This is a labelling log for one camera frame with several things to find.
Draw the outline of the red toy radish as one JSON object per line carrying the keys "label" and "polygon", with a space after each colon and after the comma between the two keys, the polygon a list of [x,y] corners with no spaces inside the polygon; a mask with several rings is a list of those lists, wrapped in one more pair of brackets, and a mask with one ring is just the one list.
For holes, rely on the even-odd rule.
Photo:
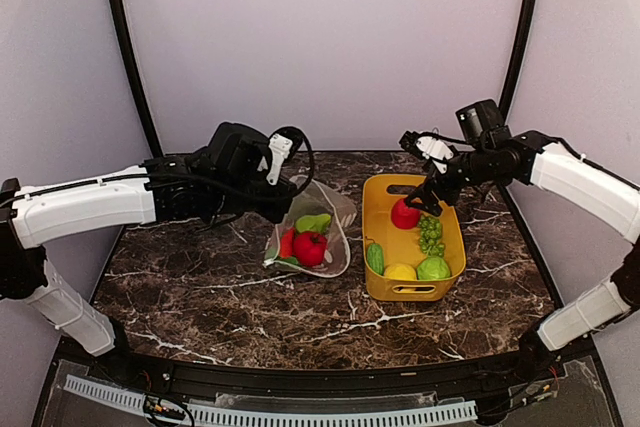
{"label": "red toy radish", "polygon": [[409,230],[415,228],[420,221],[421,211],[409,207],[404,199],[399,199],[392,207],[390,218],[393,225],[399,229]]}

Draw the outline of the yellow plastic basket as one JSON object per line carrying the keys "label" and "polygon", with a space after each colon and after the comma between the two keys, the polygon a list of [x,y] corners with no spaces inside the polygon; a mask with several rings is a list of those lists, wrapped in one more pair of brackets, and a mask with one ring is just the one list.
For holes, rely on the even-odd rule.
{"label": "yellow plastic basket", "polygon": [[[423,182],[423,178],[410,174],[379,174],[364,183],[362,193],[362,235],[363,248],[371,244],[381,246],[384,265],[394,263],[419,265],[426,254],[419,246],[420,229],[400,229],[391,220],[394,204],[406,197]],[[451,289],[457,278],[465,271],[466,254],[461,228],[455,209],[442,202],[439,220],[443,226],[443,260],[450,268],[451,275],[443,280],[404,281],[375,273],[365,266],[366,289],[376,300],[393,302],[436,302]]]}

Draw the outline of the green toy guava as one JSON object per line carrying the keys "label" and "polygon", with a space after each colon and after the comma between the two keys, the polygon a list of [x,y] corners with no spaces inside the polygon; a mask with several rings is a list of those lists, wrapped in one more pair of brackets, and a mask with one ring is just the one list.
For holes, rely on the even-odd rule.
{"label": "green toy guava", "polygon": [[417,266],[416,272],[421,281],[444,280],[451,276],[449,265],[438,256],[427,257]]}

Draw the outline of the yellow toy lemon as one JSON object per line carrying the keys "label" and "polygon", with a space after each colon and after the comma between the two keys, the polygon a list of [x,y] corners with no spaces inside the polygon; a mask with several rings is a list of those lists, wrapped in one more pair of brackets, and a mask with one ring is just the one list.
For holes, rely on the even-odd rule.
{"label": "yellow toy lemon", "polygon": [[399,281],[416,281],[418,279],[415,268],[406,263],[392,263],[385,267],[384,277]]}

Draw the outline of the orange toy carrot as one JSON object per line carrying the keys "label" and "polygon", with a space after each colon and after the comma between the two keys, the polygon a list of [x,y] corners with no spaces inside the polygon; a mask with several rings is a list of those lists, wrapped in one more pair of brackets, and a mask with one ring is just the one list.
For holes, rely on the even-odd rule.
{"label": "orange toy carrot", "polygon": [[293,243],[294,243],[295,235],[296,235],[296,232],[294,228],[288,229],[282,235],[280,239],[280,249],[279,249],[279,256],[282,259],[290,259],[294,256]]}

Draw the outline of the green toy chayote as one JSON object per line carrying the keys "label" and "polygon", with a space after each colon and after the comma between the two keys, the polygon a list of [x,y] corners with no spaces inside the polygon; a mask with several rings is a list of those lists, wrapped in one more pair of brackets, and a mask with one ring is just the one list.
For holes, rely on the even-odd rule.
{"label": "green toy chayote", "polygon": [[332,222],[332,216],[328,213],[316,215],[303,215],[294,224],[297,233],[313,232],[324,235]]}

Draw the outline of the clear dotted zip top bag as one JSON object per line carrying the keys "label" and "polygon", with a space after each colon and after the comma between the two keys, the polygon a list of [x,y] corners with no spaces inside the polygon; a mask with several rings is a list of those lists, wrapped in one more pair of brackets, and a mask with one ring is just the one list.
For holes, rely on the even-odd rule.
{"label": "clear dotted zip top bag", "polygon": [[342,275],[351,261],[346,230],[356,215],[351,200],[319,181],[311,181],[274,227],[263,266],[319,278]]}

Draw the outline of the red toy apple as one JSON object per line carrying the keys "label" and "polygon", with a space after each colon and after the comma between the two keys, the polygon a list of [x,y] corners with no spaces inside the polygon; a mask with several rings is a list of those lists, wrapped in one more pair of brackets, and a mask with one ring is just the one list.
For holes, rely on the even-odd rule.
{"label": "red toy apple", "polygon": [[294,256],[304,267],[316,267],[323,262],[327,238],[318,233],[298,234],[293,243]]}

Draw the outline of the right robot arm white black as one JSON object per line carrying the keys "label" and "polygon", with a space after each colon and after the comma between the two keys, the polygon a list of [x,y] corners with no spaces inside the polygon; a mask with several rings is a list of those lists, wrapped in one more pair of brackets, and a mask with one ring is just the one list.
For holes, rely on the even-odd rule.
{"label": "right robot arm white black", "polygon": [[639,191],[597,168],[557,137],[529,131],[490,149],[470,151],[448,146],[435,133],[407,131],[401,148],[426,162],[425,180],[406,204],[438,216],[443,204],[453,205],[465,187],[517,180],[553,193],[592,214],[618,232],[632,248],[608,278],[554,311],[525,334],[522,350],[510,360],[521,381],[534,379],[549,363],[549,352],[618,322],[639,309]]}

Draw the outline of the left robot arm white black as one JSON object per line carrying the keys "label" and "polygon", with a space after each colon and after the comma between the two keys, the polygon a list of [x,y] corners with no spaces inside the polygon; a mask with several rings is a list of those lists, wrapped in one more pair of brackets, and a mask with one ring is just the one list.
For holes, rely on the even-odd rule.
{"label": "left robot arm white black", "polygon": [[1,296],[33,307],[87,353],[102,356],[103,368],[120,383],[134,382],[141,362],[126,349],[123,329],[69,285],[45,243],[111,226],[196,218],[217,226],[247,212],[278,223],[298,193],[264,156],[222,168],[204,153],[155,158],[48,187],[8,179],[1,188]]}

